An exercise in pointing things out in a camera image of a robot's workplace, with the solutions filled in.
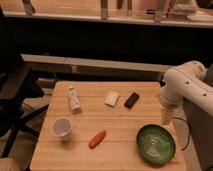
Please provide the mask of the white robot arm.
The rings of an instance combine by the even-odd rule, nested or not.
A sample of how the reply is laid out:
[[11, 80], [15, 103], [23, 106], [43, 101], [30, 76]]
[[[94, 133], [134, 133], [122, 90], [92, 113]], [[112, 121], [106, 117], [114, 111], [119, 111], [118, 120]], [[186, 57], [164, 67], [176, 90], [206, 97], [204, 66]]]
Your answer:
[[186, 98], [213, 116], [213, 87], [203, 81], [207, 69], [199, 61], [190, 61], [169, 68], [163, 76], [165, 85], [158, 95], [162, 106], [161, 122], [168, 125], [175, 111]]

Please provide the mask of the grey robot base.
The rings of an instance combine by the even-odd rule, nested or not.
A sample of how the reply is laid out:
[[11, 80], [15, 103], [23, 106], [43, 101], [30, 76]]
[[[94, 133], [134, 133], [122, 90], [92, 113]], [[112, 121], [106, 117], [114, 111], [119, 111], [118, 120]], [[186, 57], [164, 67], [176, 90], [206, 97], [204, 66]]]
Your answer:
[[202, 82], [210, 90], [194, 92], [195, 98], [186, 98], [183, 109], [191, 126], [201, 170], [213, 171], [213, 63]]

